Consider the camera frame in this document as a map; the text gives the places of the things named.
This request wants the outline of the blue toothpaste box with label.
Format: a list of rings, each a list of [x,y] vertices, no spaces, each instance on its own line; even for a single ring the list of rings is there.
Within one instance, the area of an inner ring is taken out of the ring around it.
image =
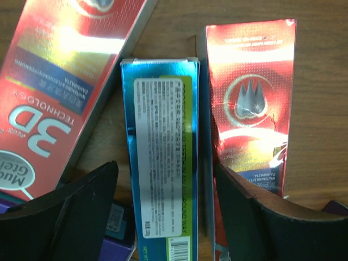
[[[140,260],[198,259],[200,62],[121,61]]]

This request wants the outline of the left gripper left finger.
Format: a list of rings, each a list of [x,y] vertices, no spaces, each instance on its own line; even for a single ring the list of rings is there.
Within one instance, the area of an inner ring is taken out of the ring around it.
[[[1,214],[1,260],[98,260],[113,202],[118,165]]]

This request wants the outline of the purple toothpaste box with label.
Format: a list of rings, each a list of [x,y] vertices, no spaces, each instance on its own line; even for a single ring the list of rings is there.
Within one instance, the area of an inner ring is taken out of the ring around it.
[[[329,214],[348,216],[347,206],[335,200],[329,201],[328,204],[326,204],[321,211]]]

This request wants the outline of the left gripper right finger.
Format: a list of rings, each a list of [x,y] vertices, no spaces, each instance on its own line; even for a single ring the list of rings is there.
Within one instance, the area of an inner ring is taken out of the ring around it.
[[[347,260],[347,217],[300,206],[214,167],[232,260]]]

